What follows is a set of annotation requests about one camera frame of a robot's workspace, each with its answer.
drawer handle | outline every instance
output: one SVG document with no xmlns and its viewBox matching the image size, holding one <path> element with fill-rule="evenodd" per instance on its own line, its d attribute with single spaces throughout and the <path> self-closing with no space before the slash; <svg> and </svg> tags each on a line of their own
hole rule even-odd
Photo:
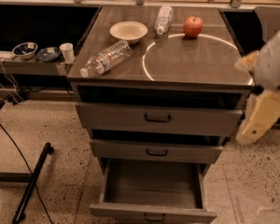
<svg viewBox="0 0 280 224">
<path fill-rule="evenodd" d="M 162 214 L 161 217 L 155 217 L 155 218 L 147 217 L 147 213 L 145 213 L 145 216 L 146 216 L 145 220 L 149 222 L 163 222 L 165 219 L 165 214 Z"/>
<path fill-rule="evenodd" d="M 165 118 L 160 118 L 160 117 L 151 117 L 148 114 L 145 114 L 144 119 L 148 122 L 168 123 L 171 121 L 171 115 L 167 115 L 167 117 Z"/>
<path fill-rule="evenodd" d="M 159 157 L 165 157 L 168 155 L 168 150 L 165 149 L 162 153 L 156 152 L 156 151 L 150 151 L 149 148 L 147 148 L 147 154 L 150 156 L 159 156 Z"/>
</svg>

drawer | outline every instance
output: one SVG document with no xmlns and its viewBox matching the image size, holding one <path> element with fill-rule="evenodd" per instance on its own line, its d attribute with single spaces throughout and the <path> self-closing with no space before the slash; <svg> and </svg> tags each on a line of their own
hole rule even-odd
<svg viewBox="0 0 280 224">
<path fill-rule="evenodd" d="M 109 160 L 98 203 L 90 205 L 100 217 L 140 222 L 211 223 L 200 166 L 194 163 Z"/>
<path fill-rule="evenodd" d="M 91 140 L 95 157 L 142 161 L 175 161 L 212 164 L 222 146 L 172 145 L 109 140 Z"/>
<path fill-rule="evenodd" d="M 216 136 L 231 135 L 242 116 L 241 110 L 85 103 L 77 112 L 87 129 Z"/>
</svg>

white cup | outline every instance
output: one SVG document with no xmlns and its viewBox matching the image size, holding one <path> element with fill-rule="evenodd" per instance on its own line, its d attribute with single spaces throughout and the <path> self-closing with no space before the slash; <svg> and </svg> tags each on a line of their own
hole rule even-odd
<svg viewBox="0 0 280 224">
<path fill-rule="evenodd" d="M 66 63 L 73 63 L 75 54 L 72 43 L 63 43 L 59 46 L 60 51 L 63 53 Z"/>
</svg>

plastic bottle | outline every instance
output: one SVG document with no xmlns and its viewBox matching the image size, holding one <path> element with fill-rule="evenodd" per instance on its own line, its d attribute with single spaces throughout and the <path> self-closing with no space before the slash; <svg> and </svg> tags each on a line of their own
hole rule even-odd
<svg viewBox="0 0 280 224">
<path fill-rule="evenodd" d="M 171 24 L 172 14 L 173 14 L 173 9 L 171 7 L 162 6 L 160 8 L 155 23 L 155 29 L 157 30 L 157 34 L 162 35 L 164 33 L 167 33 Z"/>
<path fill-rule="evenodd" d="M 111 69 L 118 63 L 132 55 L 132 49 L 127 41 L 120 40 L 111 47 L 98 52 L 91 56 L 84 68 L 80 69 L 83 77 L 100 76 L 107 70 Z"/>
</svg>

black metal stand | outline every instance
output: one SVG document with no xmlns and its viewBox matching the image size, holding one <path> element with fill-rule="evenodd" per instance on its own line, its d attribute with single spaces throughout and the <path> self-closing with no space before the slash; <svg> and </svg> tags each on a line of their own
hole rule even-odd
<svg viewBox="0 0 280 224">
<path fill-rule="evenodd" d="M 38 159 L 35 166 L 35 170 L 31 174 L 21 174 L 21 173 L 0 173 L 0 182 L 28 182 L 27 188 L 21 198 L 21 202 L 16 211 L 16 214 L 12 220 L 13 224 L 18 224 L 25 219 L 25 208 L 29 202 L 31 194 L 35 188 L 36 181 L 43 167 L 48 154 L 51 154 L 54 148 L 50 143 L 46 143 L 43 151 Z"/>
</svg>

